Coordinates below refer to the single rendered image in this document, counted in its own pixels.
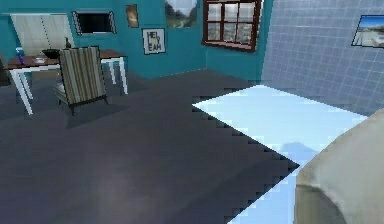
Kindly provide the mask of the small brown framed picture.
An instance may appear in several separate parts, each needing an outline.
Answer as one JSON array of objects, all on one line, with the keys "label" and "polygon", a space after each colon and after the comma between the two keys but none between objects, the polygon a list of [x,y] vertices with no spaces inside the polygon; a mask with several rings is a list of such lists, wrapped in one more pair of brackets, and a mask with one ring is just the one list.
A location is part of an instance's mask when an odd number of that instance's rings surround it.
[{"label": "small brown framed picture", "polygon": [[131,28],[138,28],[139,27],[137,5],[136,4],[126,6],[126,18],[127,18],[128,25]]}]

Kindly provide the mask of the white curtain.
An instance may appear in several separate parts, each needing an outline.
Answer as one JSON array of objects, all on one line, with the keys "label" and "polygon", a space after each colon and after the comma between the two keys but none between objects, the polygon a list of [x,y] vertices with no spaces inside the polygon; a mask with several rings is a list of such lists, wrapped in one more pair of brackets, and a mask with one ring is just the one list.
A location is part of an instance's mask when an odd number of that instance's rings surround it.
[{"label": "white curtain", "polygon": [[75,46],[66,14],[12,14],[11,20],[26,56]]}]

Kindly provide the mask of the red framed window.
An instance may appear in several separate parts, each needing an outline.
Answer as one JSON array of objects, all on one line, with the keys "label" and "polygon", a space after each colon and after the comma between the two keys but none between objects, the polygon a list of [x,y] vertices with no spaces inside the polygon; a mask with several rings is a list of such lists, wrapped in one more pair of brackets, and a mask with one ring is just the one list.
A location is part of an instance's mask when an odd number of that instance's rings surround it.
[{"label": "red framed window", "polygon": [[203,0],[202,44],[253,53],[263,0]]}]

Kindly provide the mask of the blue bottle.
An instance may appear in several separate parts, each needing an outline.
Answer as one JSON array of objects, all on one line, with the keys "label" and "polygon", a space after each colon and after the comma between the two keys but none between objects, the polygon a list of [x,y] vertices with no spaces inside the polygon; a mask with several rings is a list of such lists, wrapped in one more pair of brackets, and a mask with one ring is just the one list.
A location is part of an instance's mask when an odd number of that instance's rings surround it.
[{"label": "blue bottle", "polygon": [[22,47],[16,47],[15,50],[16,50],[16,54],[17,54],[17,57],[19,59],[20,64],[25,65],[23,48]]}]

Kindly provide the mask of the brown table with white legs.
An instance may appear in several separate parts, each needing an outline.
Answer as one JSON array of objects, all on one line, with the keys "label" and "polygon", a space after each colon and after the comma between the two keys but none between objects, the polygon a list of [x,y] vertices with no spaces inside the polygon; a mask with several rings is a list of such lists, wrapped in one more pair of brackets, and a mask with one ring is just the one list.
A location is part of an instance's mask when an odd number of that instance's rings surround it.
[{"label": "brown table with white legs", "polygon": [[[60,68],[59,61],[57,59],[46,59],[44,63],[35,63],[34,59],[36,59],[36,56],[24,56],[24,63],[21,64],[19,59],[14,57],[10,58],[4,66],[4,69],[10,72],[12,80],[29,115],[33,114],[32,107],[29,102],[29,100],[33,98],[33,95],[25,78],[25,73],[33,71],[56,70]],[[107,63],[109,65],[113,83],[116,83],[114,63],[119,63],[123,91],[127,94],[128,83],[125,71],[125,55],[113,49],[105,49],[100,51],[100,59],[102,63]]]}]

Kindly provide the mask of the dark window with shutters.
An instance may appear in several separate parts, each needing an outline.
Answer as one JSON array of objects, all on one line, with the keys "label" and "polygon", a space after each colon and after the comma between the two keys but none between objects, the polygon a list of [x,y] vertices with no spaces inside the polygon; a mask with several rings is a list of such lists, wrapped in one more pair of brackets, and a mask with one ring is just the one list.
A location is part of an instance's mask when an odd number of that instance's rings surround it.
[{"label": "dark window with shutters", "polygon": [[115,34],[116,27],[112,11],[73,11],[76,34]]}]

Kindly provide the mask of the landscape picture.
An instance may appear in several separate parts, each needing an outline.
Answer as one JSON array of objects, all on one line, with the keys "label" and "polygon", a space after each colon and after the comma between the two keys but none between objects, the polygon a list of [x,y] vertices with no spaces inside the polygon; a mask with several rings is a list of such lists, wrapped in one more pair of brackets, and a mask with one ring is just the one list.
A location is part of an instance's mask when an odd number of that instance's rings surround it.
[{"label": "landscape picture", "polygon": [[165,0],[168,28],[190,28],[197,23],[197,0]]}]

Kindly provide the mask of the beach picture with black frame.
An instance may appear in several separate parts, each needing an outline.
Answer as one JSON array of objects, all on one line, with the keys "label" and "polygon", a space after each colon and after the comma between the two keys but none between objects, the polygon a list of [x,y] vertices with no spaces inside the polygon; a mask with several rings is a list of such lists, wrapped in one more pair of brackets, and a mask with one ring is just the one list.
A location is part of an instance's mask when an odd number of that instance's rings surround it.
[{"label": "beach picture with black frame", "polygon": [[351,45],[384,48],[384,15],[362,15]]}]

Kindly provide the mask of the framed text poster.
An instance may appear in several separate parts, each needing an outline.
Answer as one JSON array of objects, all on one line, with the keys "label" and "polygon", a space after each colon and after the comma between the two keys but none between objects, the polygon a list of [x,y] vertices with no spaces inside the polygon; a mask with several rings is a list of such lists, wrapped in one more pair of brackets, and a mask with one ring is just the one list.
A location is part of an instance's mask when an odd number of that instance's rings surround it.
[{"label": "framed text poster", "polygon": [[164,28],[143,29],[142,38],[145,55],[166,52]]}]

